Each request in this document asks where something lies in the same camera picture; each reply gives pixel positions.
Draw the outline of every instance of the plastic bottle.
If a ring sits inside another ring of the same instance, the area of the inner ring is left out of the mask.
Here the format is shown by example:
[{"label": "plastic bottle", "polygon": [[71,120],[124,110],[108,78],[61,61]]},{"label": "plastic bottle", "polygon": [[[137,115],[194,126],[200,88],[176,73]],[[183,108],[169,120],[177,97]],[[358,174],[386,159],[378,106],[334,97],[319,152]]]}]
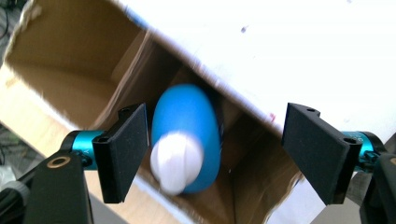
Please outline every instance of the plastic bottle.
[{"label": "plastic bottle", "polygon": [[161,189],[172,195],[208,188],[220,165],[219,125],[205,93],[191,84],[161,96],[152,121],[150,164]]}]

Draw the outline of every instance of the bottle cap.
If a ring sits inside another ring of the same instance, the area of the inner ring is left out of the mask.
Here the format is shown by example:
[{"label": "bottle cap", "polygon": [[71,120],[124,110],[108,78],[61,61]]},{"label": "bottle cap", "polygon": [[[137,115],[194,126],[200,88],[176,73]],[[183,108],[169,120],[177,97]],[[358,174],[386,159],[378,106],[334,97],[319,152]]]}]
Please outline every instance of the bottle cap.
[{"label": "bottle cap", "polygon": [[181,193],[201,171],[204,149],[195,137],[174,132],[164,135],[151,152],[151,171],[161,189],[171,195]]}]

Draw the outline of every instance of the cable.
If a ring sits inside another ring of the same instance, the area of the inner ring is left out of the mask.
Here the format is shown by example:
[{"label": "cable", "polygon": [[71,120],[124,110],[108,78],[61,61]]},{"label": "cable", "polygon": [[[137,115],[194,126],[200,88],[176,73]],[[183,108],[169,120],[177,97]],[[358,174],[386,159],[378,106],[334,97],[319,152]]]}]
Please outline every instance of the cable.
[{"label": "cable", "polygon": [[6,29],[4,30],[3,34],[0,36],[0,39],[3,39],[8,34],[8,26],[9,26],[8,11],[4,7],[2,7],[2,9],[6,13]]}]

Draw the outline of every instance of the white cap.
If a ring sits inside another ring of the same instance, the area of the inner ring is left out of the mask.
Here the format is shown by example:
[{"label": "white cap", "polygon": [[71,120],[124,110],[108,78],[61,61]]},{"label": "white cap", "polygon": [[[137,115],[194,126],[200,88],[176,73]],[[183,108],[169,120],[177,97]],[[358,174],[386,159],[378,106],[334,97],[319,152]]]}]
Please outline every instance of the white cap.
[{"label": "white cap", "polygon": [[164,135],[151,152],[151,171],[161,189],[171,195],[181,193],[201,171],[204,149],[195,137],[181,132]]}]

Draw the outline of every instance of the brown cardboard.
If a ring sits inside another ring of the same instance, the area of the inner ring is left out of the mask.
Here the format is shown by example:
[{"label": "brown cardboard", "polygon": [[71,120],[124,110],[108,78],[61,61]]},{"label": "brown cardboard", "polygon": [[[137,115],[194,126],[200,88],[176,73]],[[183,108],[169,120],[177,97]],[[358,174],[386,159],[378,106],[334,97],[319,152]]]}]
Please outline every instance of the brown cardboard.
[{"label": "brown cardboard", "polygon": [[[224,117],[221,169],[207,190],[168,197],[199,223],[264,222],[290,192],[297,167],[269,130],[210,75],[191,69],[164,40],[140,29],[105,0],[34,1],[24,13],[5,66],[39,92],[63,122],[107,129],[117,111],[156,102],[177,83],[194,83]],[[149,153],[139,174],[155,189]]]}]

